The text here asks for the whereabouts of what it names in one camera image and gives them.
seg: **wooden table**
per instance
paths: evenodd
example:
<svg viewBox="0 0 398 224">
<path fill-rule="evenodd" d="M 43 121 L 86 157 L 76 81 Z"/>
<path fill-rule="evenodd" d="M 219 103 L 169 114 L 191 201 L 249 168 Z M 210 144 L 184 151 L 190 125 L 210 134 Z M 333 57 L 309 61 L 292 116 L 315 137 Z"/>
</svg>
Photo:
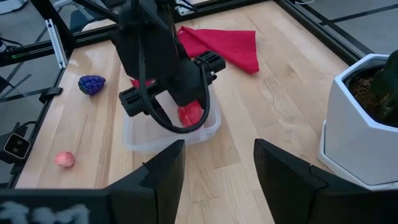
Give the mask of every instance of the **wooden table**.
<svg viewBox="0 0 398 224">
<path fill-rule="evenodd" d="M 176 223 L 273 223 L 254 167 L 254 139 L 326 169 L 317 159 L 322 121 L 331 81 L 347 65 L 273 1 L 180 25 L 256 30 L 260 72 L 250 76 L 229 63 L 218 74 L 222 124 L 212 140 L 187 147 Z M 99 95 L 78 89 L 86 74 L 107 79 Z M 122 142 L 118 93 L 130 85 L 110 41 L 74 50 L 63 93 L 50 106 L 17 188 L 102 188 L 149 160 L 153 155 L 128 151 Z M 71 169 L 53 164 L 61 151 L 74 153 Z"/>
</svg>

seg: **clear plastic container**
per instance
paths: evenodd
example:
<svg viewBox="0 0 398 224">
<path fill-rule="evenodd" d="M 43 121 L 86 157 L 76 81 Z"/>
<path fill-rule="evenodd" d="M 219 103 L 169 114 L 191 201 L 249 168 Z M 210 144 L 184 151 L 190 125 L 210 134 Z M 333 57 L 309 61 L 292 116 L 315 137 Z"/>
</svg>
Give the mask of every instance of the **clear plastic container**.
<svg viewBox="0 0 398 224">
<path fill-rule="evenodd" d="M 185 145 L 196 144 L 211 139 L 221 124 L 217 97 L 210 86 L 210 112 L 204 125 L 188 134 L 176 134 L 161 127 L 151 117 L 140 113 L 130 118 L 124 113 L 123 141 L 133 151 L 160 152 L 178 139 L 184 139 Z M 178 106 L 167 91 L 156 96 L 174 126 L 182 127 L 177 115 Z"/>
</svg>

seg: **black bracket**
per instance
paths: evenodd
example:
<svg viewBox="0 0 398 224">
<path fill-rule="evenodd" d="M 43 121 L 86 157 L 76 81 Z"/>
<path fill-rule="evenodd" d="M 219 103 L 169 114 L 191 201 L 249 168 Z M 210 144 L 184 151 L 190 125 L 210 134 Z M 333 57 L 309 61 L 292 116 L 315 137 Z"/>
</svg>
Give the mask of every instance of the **black bracket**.
<svg viewBox="0 0 398 224">
<path fill-rule="evenodd" d="M 60 87 L 49 88 L 40 95 L 39 100 L 40 102 L 45 103 L 47 100 L 53 98 L 54 96 L 61 95 L 62 90 L 63 88 Z"/>
</svg>

